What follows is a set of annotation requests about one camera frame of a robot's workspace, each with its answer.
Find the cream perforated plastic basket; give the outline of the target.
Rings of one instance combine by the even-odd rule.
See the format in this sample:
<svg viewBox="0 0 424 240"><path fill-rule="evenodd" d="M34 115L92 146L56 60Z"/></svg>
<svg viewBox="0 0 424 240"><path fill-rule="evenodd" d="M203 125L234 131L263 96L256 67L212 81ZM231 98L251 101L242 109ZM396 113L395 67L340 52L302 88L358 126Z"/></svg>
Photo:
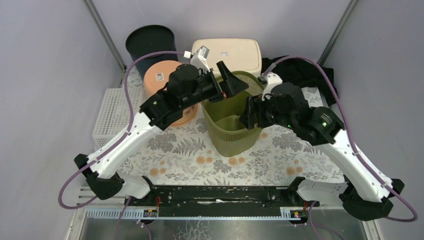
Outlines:
<svg viewBox="0 0 424 240"><path fill-rule="evenodd" d="M243 38L209 38L196 40L192 45L195 52L200 47L209 49L206 62L213 69L217 78L221 74L217 67L217 62L223 61L231 71L248 72L255 77L261 75L262 55L260 46L253 39Z"/></svg>

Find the green ribbed waste bin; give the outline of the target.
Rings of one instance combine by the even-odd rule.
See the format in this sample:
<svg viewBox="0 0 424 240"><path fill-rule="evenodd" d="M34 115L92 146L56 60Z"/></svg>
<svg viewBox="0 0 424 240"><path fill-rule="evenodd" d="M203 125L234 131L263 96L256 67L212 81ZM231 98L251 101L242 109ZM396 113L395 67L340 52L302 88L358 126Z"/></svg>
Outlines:
<svg viewBox="0 0 424 240"><path fill-rule="evenodd" d="M234 71L233 74L248 84L246 90L219 102L201 102L209 137L218 153L224 157L233 157L247 151L262 132L257 126L247 129L239 118L246 109L247 99L262 94L264 87L249 72Z"/></svg>

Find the orange bucket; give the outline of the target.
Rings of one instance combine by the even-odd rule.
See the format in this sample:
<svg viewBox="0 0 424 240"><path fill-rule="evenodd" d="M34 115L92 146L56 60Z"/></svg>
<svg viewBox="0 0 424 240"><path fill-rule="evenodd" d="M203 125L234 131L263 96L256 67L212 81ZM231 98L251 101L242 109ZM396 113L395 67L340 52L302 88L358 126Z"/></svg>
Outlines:
<svg viewBox="0 0 424 240"><path fill-rule="evenodd" d="M175 60L164 60L153 64L144 74L143 86L145 99L148 99L158 90L162 89L169 81L169 76L182 63ZM180 119L171 124L172 127L180 127L193 120L197 114L198 105L193 105L183 111Z"/></svg>

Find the dark blue cylindrical bin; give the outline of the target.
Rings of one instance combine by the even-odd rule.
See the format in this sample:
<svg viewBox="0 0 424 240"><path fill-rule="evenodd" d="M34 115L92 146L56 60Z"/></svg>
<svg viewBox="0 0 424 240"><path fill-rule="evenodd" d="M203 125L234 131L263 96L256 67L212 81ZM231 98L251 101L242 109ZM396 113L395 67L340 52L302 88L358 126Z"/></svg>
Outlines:
<svg viewBox="0 0 424 240"><path fill-rule="evenodd" d="M127 37L125 48L133 61L154 52L176 51L175 35L163 25L142 26ZM138 62L135 67L143 78L152 65L166 60L177 61L178 56L176 54L150 56Z"/></svg>

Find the white perforated basket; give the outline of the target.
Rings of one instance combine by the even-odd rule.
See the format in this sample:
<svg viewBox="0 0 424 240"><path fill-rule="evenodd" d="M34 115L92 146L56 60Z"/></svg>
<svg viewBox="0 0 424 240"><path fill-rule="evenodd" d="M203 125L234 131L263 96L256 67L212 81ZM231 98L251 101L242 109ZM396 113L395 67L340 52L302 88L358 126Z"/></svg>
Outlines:
<svg viewBox="0 0 424 240"><path fill-rule="evenodd" d="M123 88L108 88L92 132L94 150L97 151L128 126L130 109Z"/></svg>

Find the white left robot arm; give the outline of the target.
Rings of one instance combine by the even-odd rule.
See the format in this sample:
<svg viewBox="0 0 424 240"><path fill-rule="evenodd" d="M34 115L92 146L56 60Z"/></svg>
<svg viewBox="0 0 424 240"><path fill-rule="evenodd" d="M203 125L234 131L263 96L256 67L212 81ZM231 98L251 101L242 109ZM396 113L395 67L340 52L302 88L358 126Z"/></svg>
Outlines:
<svg viewBox="0 0 424 240"><path fill-rule="evenodd" d="M96 152L79 154L74 161L89 188L100 200L117 194L135 197L148 206L155 200L153 184L146 177L118 173L121 164L143 144L182 118L185 109L202 101L220 102L234 97L249 86L233 75L223 61L218 62L222 80L212 71L181 64L169 75L163 88L148 98L124 128Z"/></svg>

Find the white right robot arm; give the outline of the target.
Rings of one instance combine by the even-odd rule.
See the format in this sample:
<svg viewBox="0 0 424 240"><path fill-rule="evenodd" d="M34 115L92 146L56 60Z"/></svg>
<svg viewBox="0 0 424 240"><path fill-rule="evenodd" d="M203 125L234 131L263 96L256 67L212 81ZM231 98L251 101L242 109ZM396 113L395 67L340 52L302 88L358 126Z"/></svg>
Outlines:
<svg viewBox="0 0 424 240"><path fill-rule="evenodd" d="M300 87L286 82L270 92L246 98L240 122L248 129L278 125L328 156L343 172L344 182L328 183L297 177L287 191L287 201L299 206L304 201L341 206L354 218L371 221L388 218L404 183L386 177L359 148L350 143L344 123L327 107L311 107Z"/></svg>

